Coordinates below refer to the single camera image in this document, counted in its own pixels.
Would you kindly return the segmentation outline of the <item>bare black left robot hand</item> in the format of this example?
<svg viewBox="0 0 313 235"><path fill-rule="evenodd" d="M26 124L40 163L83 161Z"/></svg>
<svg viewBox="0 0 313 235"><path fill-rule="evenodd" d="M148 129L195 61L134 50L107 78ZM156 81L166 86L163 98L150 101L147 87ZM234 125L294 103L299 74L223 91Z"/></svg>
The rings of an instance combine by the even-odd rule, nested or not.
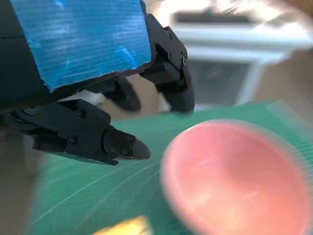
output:
<svg viewBox="0 0 313 235"><path fill-rule="evenodd" d="M141 103L128 76L152 82L172 111L195 98L187 50L142 0L3 0L0 3L0 131L34 139L34 149L81 162L146 160L149 148L117 130L81 91L120 108Z"/></svg>

